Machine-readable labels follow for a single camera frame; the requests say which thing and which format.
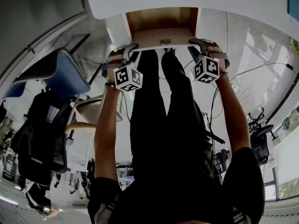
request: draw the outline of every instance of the black pants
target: black pants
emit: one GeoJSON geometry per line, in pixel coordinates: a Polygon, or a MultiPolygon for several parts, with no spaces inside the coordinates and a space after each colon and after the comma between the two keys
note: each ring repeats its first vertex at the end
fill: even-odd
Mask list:
{"type": "Polygon", "coordinates": [[[136,90],[131,117],[131,150],[135,179],[154,175],[211,175],[212,145],[203,134],[201,111],[194,101],[191,82],[173,52],[164,54],[162,69],[171,89],[166,115],[159,88],[158,57],[143,51],[138,64],[142,88],[136,90]]]}
{"type": "Polygon", "coordinates": [[[51,200],[45,197],[47,190],[49,190],[49,187],[37,185],[36,183],[34,183],[28,191],[32,199],[38,204],[38,207],[36,207],[36,209],[40,213],[43,213],[43,209],[45,207],[51,210],[51,200]]]}

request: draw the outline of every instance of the office chair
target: office chair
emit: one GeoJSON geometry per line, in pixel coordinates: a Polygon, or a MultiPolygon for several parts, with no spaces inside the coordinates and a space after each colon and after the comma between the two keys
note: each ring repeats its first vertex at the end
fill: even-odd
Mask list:
{"type": "Polygon", "coordinates": [[[40,175],[34,174],[48,172],[50,178],[51,172],[67,170],[64,129],[71,109],[70,101],[60,99],[53,91],[35,96],[27,120],[11,141],[23,177],[47,186],[47,178],[40,179],[40,175]]]}
{"type": "Polygon", "coordinates": [[[28,80],[43,80],[59,98],[69,98],[90,91],[90,85],[72,58],[72,54],[89,36],[87,34],[70,52],[61,47],[36,62],[14,80],[5,98],[20,97],[28,80]]]}
{"type": "Polygon", "coordinates": [[[267,125],[254,131],[250,136],[250,143],[253,153],[256,155],[260,165],[268,162],[269,150],[266,134],[271,132],[273,125],[267,125]]]}
{"type": "Polygon", "coordinates": [[[265,117],[264,111],[265,110],[262,107],[262,111],[256,119],[254,119],[250,113],[248,114],[249,118],[252,120],[252,122],[248,123],[249,133],[252,133],[250,136],[251,148],[260,165],[264,165],[268,162],[269,150],[266,134],[269,132],[272,133],[273,129],[273,125],[262,127],[262,124],[258,123],[265,117]]]}

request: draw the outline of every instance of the fiducial marker cube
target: fiducial marker cube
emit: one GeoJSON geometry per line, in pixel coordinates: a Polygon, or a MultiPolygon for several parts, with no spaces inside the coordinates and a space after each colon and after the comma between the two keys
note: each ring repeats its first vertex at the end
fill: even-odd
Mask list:
{"type": "Polygon", "coordinates": [[[122,91],[138,90],[142,87],[142,73],[126,65],[114,69],[115,87],[122,91]]]}
{"type": "Polygon", "coordinates": [[[219,78],[219,60],[203,56],[192,68],[195,80],[209,84],[219,78]]]}

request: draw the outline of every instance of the chair leg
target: chair leg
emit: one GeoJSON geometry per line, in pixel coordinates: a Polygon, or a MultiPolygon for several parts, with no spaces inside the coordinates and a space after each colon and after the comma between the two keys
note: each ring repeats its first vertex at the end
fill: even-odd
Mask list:
{"type": "Polygon", "coordinates": [[[80,99],[80,95],[77,96],[77,98],[75,100],[75,103],[74,103],[74,106],[71,109],[71,113],[70,113],[69,119],[68,119],[68,121],[66,123],[66,127],[71,124],[71,120],[73,118],[73,115],[74,115],[75,109],[76,109],[76,103],[79,101],[79,99],[80,99]]]}
{"type": "Polygon", "coordinates": [[[70,51],[70,54],[71,55],[73,55],[75,52],[76,52],[76,50],[88,39],[90,37],[90,33],[88,33],[85,37],[83,37],[82,39],[81,39],[81,41],[79,41],[78,43],[77,43],[77,45],[76,46],[74,46],[74,48],[70,51]]]}
{"type": "Polygon", "coordinates": [[[102,69],[103,64],[100,64],[99,67],[97,68],[97,70],[95,71],[93,77],[90,79],[90,81],[88,82],[89,85],[92,85],[94,79],[97,77],[98,73],[100,72],[100,70],[102,69]]]}

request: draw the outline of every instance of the black backpack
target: black backpack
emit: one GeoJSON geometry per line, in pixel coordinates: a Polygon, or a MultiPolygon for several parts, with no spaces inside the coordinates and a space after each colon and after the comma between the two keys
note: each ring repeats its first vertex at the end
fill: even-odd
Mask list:
{"type": "Polygon", "coordinates": [[[11,142],[11,148],[19,155],[22,176],[46,169],[57,173],[67,170],[64,130],[70,113],[68,99],[60,99],[51,91],[36,95],[27,120],[11,142]]]}

